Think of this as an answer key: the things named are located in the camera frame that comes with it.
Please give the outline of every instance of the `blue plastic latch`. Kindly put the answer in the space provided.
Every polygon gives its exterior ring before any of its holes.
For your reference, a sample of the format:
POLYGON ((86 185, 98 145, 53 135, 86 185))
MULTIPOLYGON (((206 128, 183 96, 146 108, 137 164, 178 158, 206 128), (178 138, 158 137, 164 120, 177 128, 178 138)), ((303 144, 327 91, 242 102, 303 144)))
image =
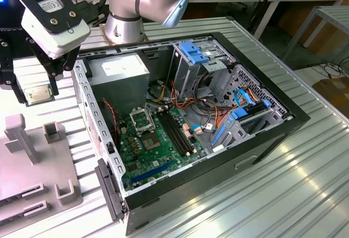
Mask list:
POLYGON ((269 102, 269 100, 267 100, 267 99, 264 99, 263 100, 263 104, 267 107, 267 108, 269 108, 272 104, 269 102))
POLYGON ((190 61, 196 65, 209 61, 208 57, 205 57, 200 49, 195 46, 192 42, 179 43, 179 48, 183 53, 189 57, 190 61))
POLYGON ((215 145, 216 142, 218 141, 219 137, 221 137, 222 133, 224 132, 224 130, 226 129, 226 126, 223 125, 221 127, 221 129, 219 130, 218 134, 216 135, 216 137, 213 139, 212 145, 215 145))
POLYGON ((241 106, 240 102, 239 102, 239 97, 238 97, 238 93, 241 93, 242 96, 246 99, 247 103, 251 104, 251 105, 256 105, 256 103, 254 103, 252 101, 252 99, 250 98, 249 94, 246 93, 244 90, 242 89, 237 89, 235 90, 234 92, 234 99, 235 99, 235 102, 238 104, 238 106, 241 106))
POLYGON ((230 114, 233 116, 233 118, 234 118, 235 120, 237 120, 237 119, 239 119, 239 118, 244 117, 245 115, 247 115, 247 112, 246 112, 243 108, 239 108, 239 109, 236 109, 236 110, 231 111, 230 114))

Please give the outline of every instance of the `motherboard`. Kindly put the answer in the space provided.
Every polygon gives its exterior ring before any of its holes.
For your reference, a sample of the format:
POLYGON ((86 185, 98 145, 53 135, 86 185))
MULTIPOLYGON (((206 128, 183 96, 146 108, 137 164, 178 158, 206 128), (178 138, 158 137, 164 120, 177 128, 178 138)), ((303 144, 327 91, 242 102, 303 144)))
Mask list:
POLYGON ((136 111, 136 118, 131 115, 117 123, 121 130, 119 153, 126 167, 122 177, 125 190, 137 188, 207 155, 187 130, 176 107, 144 112, 142 115, 136 111), (140 134, 139 128, 144 127, 148 130, 140 134))

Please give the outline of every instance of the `aluminum table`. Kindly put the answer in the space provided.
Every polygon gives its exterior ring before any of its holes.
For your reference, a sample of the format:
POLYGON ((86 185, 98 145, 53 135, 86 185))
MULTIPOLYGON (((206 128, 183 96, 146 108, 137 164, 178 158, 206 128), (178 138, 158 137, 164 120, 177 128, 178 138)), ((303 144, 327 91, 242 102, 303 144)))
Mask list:
MULTIPOLYGON (((224 17, 187 20, 172 29, 151 23, 145 29, 150 39, 222 32, 311 120, 259 164, 130 237, 347 237, 348 119, 234 21, 224 17)), ((95 28, 82 47, 103 45, 101 31, 95 28)), ((23 87, 47 83, 35 59, 16 61, 15 72, 23 87)), ((8 97, 12 111, 0 108, 1 112, 23 112, 30 128, 48 121, 64 124, 83 203, 8 237, 123 237, 124 225, 111 221, 94 173, 97 159, 77 107, 71 74, 64 76, 58 82, 56 101, 24 108, 12 92, 0 91, 1 99, 8 97)))
MULTIPOLYGON (((309 25, 315 19, 316 16, 322 18, 320 24, 316 27, 314 32, 311 34, 311 37, 308 40, 313 40, 315 36, 319 33, 319 31, 324 27, 324 25, 328 22, 334 25, 336 28, 341 30, 342 32, 349 35, 349 6, 327 6, 327 7, 314 7, 310 12, 309 16, 306 18, 304 23, 301 25, 295 36, 292 38, 290 43, 287 46, 287 49, 282 56, 282 61, 285 61, 287 57, 290 55, 294 47, 297 45, 297 42, 301 39, 303 34, 306 32, 309 25)), ((349 45, 346 45, 335 57, 334 61, 339 61, 345 53, 349 50, 349 45)))

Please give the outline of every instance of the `robotic arm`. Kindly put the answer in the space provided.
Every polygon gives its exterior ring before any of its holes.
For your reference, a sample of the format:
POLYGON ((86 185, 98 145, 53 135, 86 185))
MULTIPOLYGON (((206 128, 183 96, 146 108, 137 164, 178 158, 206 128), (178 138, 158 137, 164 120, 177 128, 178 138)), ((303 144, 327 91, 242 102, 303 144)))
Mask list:
MULTIPOLYGON (((71 0, 19 0, 25 6, 21 25, 27 42, 45 68, 53 95, 58 95, 56 79, 74 67, 81 43, 89 36, 88 25, 71 0)), ((144 39, 142 17, 173 27, 182 18, 189 0, 109 0, 110 13, 105 34, 111 44, 144 39)), ((0 87, 11 88, 20 103, 26 96, 13 72, 11 45, 0 33, 0 87)))
POLYGON ((114 44, 142 41, 142 17, 166 27, 174 27, 182 18, 188 2, 189 0, 110 0, 105 34, 114 44))

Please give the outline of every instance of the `screw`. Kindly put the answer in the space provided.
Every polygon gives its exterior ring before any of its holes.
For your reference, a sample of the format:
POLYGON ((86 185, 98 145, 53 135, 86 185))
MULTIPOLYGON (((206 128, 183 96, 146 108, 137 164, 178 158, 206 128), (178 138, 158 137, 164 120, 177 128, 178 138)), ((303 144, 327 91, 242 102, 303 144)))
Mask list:
POLYGON ((58 25, 57 19, 50 19, 51 24, 58 25))

